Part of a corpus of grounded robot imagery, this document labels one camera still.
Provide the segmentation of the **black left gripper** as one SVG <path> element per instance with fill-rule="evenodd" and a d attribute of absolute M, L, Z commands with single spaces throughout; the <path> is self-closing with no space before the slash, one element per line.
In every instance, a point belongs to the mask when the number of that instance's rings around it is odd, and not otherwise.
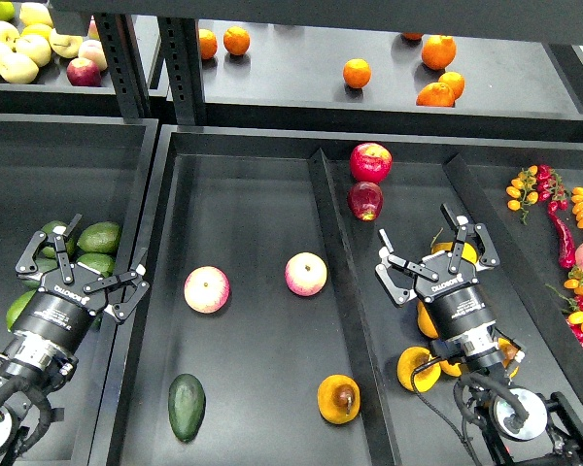
<path fill-rule="evenodd" d="M 72 268 L 67 243 L 81 219 L 75 214 L 67 226 L 58 225 L 49 234 L 38 230 L 30 238 L 15 266 L 17 277 L 24 279 L 37 270 L 36 257 L 46 247 L 54 251 L 58 269 L 42 276 L 40 290 L 12 326 L 15 335 L 35 334 L 76 351 L 98 314 L 124 323 L 149 291 L 144 280 L 147 248 L 139 249 L 125 272 L 105 279 L 81 263 Z"/>

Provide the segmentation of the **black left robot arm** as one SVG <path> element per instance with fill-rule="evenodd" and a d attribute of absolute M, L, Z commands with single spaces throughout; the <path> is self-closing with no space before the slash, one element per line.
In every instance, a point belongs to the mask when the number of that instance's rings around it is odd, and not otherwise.
<path fill-rule="evenodd" d="M 76 351 L 103 313 L 125 322 L 148 292 L 145 256 L 109 277 L 74 262 L 67 242 L 81 219 L 75 215 L 52 232 L 35 232 L 15 267 L 38 286 L 11 325 L 13 340 L 0 351 L 0 462 L 13 464 L 35 446 L 62 411 L 49 396 L 66 385 L 78 365 Z"/>

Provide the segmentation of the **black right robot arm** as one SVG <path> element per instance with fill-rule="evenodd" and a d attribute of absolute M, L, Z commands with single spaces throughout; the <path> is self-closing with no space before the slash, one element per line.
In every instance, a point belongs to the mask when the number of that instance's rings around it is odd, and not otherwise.
<path fill-rule="evenodd" d="M 447 205 L 441 213 L 454 233 L 453 243 L 417 262 L 397 256 L 387 232 L 378 232 L 378 280 L 395 306 L 412 300 L 422 304 L 437 332 L 428 348 L 402 353 L 400 382 L 420 396 L 419 376 L 443 362 L 458 364 L 462 372 L 453 397 L 462 422 L 455 432 L 471 458 L 477 454 L 467 427 L 475 425 L 496 465 L 516 462 L 506 441 L 528 442 L 541 435 L 548 436 L 551 450 L 530 459 L 531 465 L 583 465 L 583 424 L 563 394 L 543 396 L 513 382 L 526 348 L 507 338 L 515 352 L 504 353 L 499 342 L 505 335 L 482 295 L 479 272 L 499 265 L 485 224 L 457 216 Z"/>

